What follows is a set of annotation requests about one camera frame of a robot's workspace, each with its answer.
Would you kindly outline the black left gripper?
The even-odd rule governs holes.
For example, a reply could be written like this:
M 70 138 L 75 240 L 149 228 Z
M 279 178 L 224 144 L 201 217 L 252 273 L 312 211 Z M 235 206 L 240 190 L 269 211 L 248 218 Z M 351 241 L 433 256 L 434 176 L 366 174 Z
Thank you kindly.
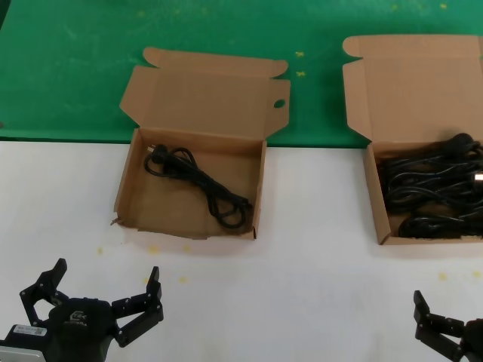
M 34 284 L 20 292 L 33 327 L 46 324 L 35 310 L 37 302 L 44 300 L 55 307 L 48 318 L 48 332 L 56 348 L 55 361 L 105 361 L 113 337 L 124 348 L 164 320 L 158 266 L 152 268 L 145 293 L 111 305 L 99 299 L 69 299 L 57 289 L 66 271 L 66 260 L 59 258 L 52 269 L 42 272 Z M 115 320 L 133 315 L 135 319 L 115 329 Z

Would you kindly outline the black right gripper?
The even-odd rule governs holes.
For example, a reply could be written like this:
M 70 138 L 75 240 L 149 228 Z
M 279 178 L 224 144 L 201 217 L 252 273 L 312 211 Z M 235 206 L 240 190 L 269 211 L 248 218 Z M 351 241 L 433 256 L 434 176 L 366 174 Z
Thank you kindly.
M 483 320 L 464 322 L 433 314 L 419 290 L 414 291 L 415 338 L 444 357 L 466 357 L 482 362 Z M 457 337 L 460 342 L 448 338 Z

